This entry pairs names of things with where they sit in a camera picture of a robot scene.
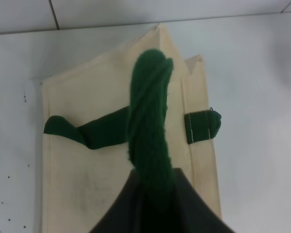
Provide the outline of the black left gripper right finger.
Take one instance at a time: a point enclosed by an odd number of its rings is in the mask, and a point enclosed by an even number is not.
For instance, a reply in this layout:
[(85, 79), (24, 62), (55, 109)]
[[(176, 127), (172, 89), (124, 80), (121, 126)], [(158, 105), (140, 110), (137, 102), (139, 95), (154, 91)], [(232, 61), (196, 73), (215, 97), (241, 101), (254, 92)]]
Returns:
[(233, 231), (206, 205), (180, 168), (173, 169), (174, 204), (181, 233), (232, 233)]

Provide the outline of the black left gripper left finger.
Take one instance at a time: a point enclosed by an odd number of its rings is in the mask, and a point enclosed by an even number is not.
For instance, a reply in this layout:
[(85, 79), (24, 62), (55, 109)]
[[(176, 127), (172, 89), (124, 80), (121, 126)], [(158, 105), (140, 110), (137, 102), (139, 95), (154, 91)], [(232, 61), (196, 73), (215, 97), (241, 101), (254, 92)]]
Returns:
[(141, 233), (144, 191), (136, 170), (131, 170), (120, 194), (92, 233)]

